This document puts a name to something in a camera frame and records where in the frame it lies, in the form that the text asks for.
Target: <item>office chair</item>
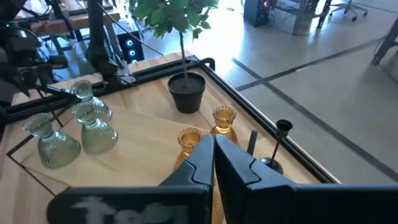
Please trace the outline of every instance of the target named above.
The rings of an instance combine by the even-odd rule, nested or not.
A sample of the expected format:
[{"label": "office chair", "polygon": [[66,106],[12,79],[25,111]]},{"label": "office chair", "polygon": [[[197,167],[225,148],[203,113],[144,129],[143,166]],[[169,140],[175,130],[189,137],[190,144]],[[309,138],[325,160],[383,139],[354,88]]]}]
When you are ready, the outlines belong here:
[{"label": "office chair", "polygon": [[353,12],[353,14],[355,15],[355,16],[352,18],[352,21],[353,21],[353,22],[356,21],[356,16],[357,16],[357,15],[356,15],[355,9],[364,11],[365,13],[363,14],[363,16],[367,16],[367,14],[368,14],[368,10],[367,10],[367,9],[355,5],[355,4],[352,2],[352,0],[349,0],[349,2],[347,2],[347,3],[332,4],[332,5],[330,5],[330,6],[337,6],[338,8],[337,8],[337,9],[334,9],[334,10],[332,10],[332,11],[330,12],[330,14],[329,14],[329,19],[332,17],[332,15],[333,15],[334,12],[339,11],[339,10],[342,10],[342,9],[344,9],[344,14],[346,14],[348,11]]}]

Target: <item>gray floor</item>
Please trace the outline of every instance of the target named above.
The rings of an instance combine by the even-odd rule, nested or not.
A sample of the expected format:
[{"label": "gray floor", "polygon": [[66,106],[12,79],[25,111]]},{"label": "gray floor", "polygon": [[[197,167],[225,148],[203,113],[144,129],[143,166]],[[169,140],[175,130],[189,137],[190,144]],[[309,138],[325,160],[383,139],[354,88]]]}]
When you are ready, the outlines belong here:
[{"label": "gray floor", "polygon": [[[351,22],[352,15],[336,12],[321,30],[317,19],[303,26],[300,36],[286,34],[295,18],[282,13],[272,12],[283,32],[250,26],[239,2],[221,0],[210,14],[212,29],[194,42],[187,34],[186,48],[215,58],[217,74],[272,121],[291,120],[292,139],[342,182],[397,182],[398,83],[370,61],[398,17],[398,1],[356,0],[368,6],[367,17]],[[176,32],[163,40],[151,35],[143,41],[163,54],[179,51]],[[158,56],[143,48],[146,59]],[[67,52],[72,66],[57,73],[67,79],[92,72],[84,51],[85,45],[75,44]],[[381,65],[398,78],[395,52]]]}]

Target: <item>wooden table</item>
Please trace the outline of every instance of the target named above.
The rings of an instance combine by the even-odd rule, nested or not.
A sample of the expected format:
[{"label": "wooden table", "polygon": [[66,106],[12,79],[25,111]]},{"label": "wooden table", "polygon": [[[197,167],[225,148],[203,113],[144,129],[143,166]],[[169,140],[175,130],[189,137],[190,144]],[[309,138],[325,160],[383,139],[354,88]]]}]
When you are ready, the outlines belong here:
[{"label": "wooden table", "polygon": [[[135,72],[150,68],[162,63],[180,59],[180,54],[170,54],[153,60],[141,61],[130,65],[130,70]],[[167,89],[168,77],[145,83],[143,85],[106,95],[101,99],[108,105],[118,106],[128,110],[136,111],[158,118],[176,121],[178,123],[196,126],[202,129],[211,129],[214,119],[211,111],[218,105],[231,105],[237,110],[237,118],[233,128],[238,137],[248,139],[252,129],[259,131],[257,138],[255,157],[270,156],[275,146],[275,139],[263,130],[246,112],[240,108],[221,88],[206,77],[206,90],[203,94],[201,108],[193,114],[181,114],[174,106],[172,97]],[[69,88],[77,80],[89,79],[92,82],[100,82],[100,75],[88,75],[73,80],[54,84],[57,87]],[[32,91],[32,99],[39,96]],[[29,100],[22,93],[14,95],[13,105]],[[65,113],[60,117],[62,123],[71,120],[72,115]],[[2,177],[0,179],[0,223],[46,223],[45,210],[48,202],[52,199],[41,185],[22,170],[17,164],[5,157],[6,152],[17,143],[28,136],[22,130],[23,121],[6,126],[2,143],[0,145],[0,167]],[[241,142],[243,148],[247,148],[247,142]],[[283,147],[276,155],[278,161],[283,165],[286,176],[298,183],[317,183],[318,180],[306,170],[297,160],[293,158]],[[54,181],[44,175],[35,174],[46,186],[58,192],[63,191],[67,185]]]},{"label": "wooden table", "polygon": [[[68,10],[70,12],[85,9],[85,6],[83,5],[82,2],[80,2],[80,4],[78,2],[76,2],[75,0],[64,0],[62,2],[68,7]],[[34,8],[33,6],[30,6],[30,5],[25,5],[25,7],[28,9]],[[37,11],[37,12],[39,14],[44,13],[44,11]],[[119,11],[117,9],[110,10],[110,11],[108,11],[108,13],[116,21],[120,20],[120,18],[121,18]],[[26,13],[21,12],[21,16],[18,16],[17,18],[25,18],[25,17],[31,17],[31,15],[27,15]],[[104,14],[103,18],[104,18],[104,25],[113,23],[113,21],[106,14]],[[68,19],[70,21],[70,24],[71,24],[73,30],[78,30],[78,29],[83,29],[83,28],[88,27],[87,13],[78,15],[78,16],[70,16]],[[67,29],[64,21],[61,19],[57,19],[54,21],[35,22],[30,26],[30,28],[38,36],[61,34],[64,32],[68,32],[68,29]]]}]

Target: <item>potted plant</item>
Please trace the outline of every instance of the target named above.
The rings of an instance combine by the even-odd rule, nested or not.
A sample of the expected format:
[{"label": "potted plant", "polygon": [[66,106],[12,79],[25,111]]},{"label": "potted plant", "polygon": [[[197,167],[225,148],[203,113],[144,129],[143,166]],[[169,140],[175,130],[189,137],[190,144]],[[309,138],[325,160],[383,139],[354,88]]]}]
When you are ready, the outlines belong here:
[{"label": "potted plant", "polygon": [[190,30],[193,39],[197,39],[202,29],[211,28],[206,20],[209,10],[218,6],[218,0],[130,0],[131,6],[136,3],[135,16],[154,31],[154,37],[163,38],[173,28],[180,34],[183,73],[174,75],[169,80],[168,87],[179,112],[198,111],[205,91],[205,79],[196,73],[187,72],[183,36]]}]

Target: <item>black plant pot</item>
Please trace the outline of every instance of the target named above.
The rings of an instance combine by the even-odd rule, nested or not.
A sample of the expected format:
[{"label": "black plant pot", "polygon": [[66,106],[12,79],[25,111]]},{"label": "black plant pot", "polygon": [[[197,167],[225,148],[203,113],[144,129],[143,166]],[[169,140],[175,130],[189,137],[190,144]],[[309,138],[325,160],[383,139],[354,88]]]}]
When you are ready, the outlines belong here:
[{"label": "black plant pot", "polygon": [[199,110],[201,96],[205,91],[205,78],[188,72],[188,82],[186,84],[184,73],[174,75],[168,82],[169,91],[173,96],[175,106],[181,113],[194,113]]}]

